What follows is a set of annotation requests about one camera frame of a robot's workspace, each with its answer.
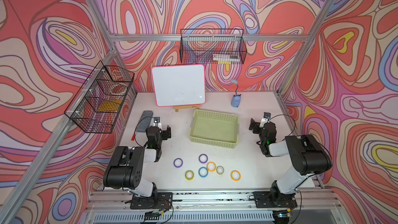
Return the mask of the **purple tape roll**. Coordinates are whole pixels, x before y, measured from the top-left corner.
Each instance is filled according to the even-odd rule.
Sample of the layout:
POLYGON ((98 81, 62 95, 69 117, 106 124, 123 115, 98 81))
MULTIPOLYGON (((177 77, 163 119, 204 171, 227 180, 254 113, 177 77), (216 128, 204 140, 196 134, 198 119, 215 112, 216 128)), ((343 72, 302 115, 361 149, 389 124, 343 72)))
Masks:
POLYGON ((181 158, 176 158, 173 165, 175 168, 181 168, 183 166, 183 160, 181 158))
POLYGON ((201 164, 206 164, 208 162, 208 156, 206 154, 200 154, 199 155, 199 162, 201 164))

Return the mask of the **yellow green tape roll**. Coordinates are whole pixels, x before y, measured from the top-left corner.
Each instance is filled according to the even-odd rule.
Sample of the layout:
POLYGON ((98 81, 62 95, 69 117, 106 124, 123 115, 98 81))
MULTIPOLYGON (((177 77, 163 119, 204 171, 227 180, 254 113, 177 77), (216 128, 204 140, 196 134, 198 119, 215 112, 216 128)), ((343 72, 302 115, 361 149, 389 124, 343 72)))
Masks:
POLYGON ((186 180, 194 179, 194 172, 192 170, 187 170, 184 174, 186 180))

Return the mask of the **orange tape roll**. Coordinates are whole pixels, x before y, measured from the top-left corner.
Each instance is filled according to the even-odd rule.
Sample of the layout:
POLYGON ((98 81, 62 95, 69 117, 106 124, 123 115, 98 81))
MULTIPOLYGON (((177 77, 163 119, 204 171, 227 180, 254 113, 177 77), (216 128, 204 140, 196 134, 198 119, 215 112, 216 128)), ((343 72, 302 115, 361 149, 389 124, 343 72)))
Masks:
POLYGON ((238 170, 233 170, 230 173, 230 177, 233 181, 239 181, 241 179, 241 174, 238 170))
POLYGON ((214 162, 208 162, 206 167, 208 172, 214 172, 217 169, 217 166, 214 162))

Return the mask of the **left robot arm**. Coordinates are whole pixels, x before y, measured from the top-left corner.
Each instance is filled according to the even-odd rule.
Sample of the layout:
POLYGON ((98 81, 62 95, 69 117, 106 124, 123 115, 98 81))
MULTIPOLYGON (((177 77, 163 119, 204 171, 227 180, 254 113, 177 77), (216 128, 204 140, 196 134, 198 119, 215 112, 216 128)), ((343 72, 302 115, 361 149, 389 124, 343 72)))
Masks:
POLYGON ((132 194, 142 198, 157 196, 155 183, 143 176, 145 163, 156 163, 162 155, 162 142, 172 136, 171 127, 162 130, 157 126, 146 129, 148 141, 136 147, 116 147, 105 170, 103 185, 111 189, 127 189, 132 194))

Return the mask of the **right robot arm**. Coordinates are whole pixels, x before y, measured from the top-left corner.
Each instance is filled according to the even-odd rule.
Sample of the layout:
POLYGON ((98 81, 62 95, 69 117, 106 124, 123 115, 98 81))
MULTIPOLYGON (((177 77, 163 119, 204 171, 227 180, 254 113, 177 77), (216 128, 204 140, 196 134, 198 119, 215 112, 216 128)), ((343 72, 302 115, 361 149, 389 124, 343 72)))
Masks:
POLYGON ((268 199, 273 206, 282 207, 295 204, 295 194, 299 186, 314 175, 332 168, 331 156, 313 135, 286 136, 276 141, 276 125, 263 118, 260 122, 250 120, 249 130, 257 134, 257 142, 266 157, 289 156, 292 166, 283 177, 272 183, 268 199))

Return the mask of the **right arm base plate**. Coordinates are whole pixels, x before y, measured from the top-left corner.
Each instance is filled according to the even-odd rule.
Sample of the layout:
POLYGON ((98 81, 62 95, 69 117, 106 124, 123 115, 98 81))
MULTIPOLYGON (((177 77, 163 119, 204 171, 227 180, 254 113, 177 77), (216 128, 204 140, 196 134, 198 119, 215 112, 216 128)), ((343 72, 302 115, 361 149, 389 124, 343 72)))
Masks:
POLYGON ((297 207, 295 194, 281 194, 270 191, 254 191, 256 208, 294 209, 297 207))

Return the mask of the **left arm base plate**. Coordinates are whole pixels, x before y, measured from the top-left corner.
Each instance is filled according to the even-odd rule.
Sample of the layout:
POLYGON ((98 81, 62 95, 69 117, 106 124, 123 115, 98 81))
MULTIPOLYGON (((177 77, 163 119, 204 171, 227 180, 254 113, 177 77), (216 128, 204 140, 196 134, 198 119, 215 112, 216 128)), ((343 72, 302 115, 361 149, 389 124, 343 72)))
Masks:
POLYGON ((159 209, 163 211, 170 209, 172 202, 172 192, 161 192, 155 197, 138 197, 134 195, 132 200, 127 201, 126 204, 129 204, 130 209, 134 210, 159 209))

